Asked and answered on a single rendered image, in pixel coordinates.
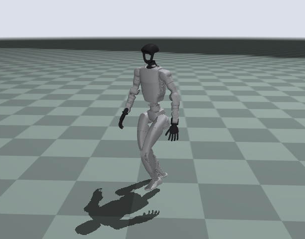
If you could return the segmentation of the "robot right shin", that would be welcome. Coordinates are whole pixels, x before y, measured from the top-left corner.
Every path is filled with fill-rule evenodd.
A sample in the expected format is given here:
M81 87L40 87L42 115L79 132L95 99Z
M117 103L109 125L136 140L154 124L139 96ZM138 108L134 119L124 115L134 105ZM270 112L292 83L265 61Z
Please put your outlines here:
M154 157L155 157L155 160L156 160L156 172L158 174L162 174L161 176L164 176L165 173L163 172L163 170L161 169L160 165L159 165L159 162L158 162L158 159L156 158L155 154L154 154ZM164 174L164 175L163 175Z

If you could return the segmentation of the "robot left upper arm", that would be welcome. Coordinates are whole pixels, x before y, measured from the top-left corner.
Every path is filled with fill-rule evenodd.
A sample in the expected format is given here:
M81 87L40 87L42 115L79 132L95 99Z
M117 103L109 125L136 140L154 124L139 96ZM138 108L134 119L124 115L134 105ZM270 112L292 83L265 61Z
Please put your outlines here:
M173 93L178 93L178 90L175 86L175 83L173 82L173 79L172 79L172 74L169 70L165 70L165 69L160 69L158 71L159 73L159 77L161 80L163 80L167 86L167 88L171 91L171 94L169 95L169 99L172 101L172 97L171 95ZM179 93L178 93L179 95Z

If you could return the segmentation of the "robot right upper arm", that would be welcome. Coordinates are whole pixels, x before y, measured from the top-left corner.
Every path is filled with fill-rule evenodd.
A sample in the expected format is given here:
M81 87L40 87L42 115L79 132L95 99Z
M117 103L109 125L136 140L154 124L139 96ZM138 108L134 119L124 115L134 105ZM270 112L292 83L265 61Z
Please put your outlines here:
M133 86L132 86L131 91L130 91L130 93L134 94L134 95L137 95L140 92L140 90L139 90L139 85L141 83L140 82L140 68L141 67L136 68L134 70Z

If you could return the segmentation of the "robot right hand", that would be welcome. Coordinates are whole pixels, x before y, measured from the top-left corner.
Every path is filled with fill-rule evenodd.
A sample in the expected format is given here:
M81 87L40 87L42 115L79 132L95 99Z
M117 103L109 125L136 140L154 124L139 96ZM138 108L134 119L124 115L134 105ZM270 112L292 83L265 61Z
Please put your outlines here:
M122 111L122 115L121 115L120 121L119 121L119 127L120 127L121 129L123 129L122 122L123 122L123 120L124 120L124 118L125 118L125 115L128 115L128 113L127 113L128 111L129 111L128 108L125 108L124 111Z

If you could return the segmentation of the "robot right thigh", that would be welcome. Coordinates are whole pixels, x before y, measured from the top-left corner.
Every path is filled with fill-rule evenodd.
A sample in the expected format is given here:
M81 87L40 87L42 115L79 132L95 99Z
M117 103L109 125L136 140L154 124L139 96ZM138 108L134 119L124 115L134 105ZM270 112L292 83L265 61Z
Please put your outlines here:
M147 132L149 130L148 123L152 123L152 121L149 119L148 112L144 112L140 115L137 127L137 140L140 151L143 147Z

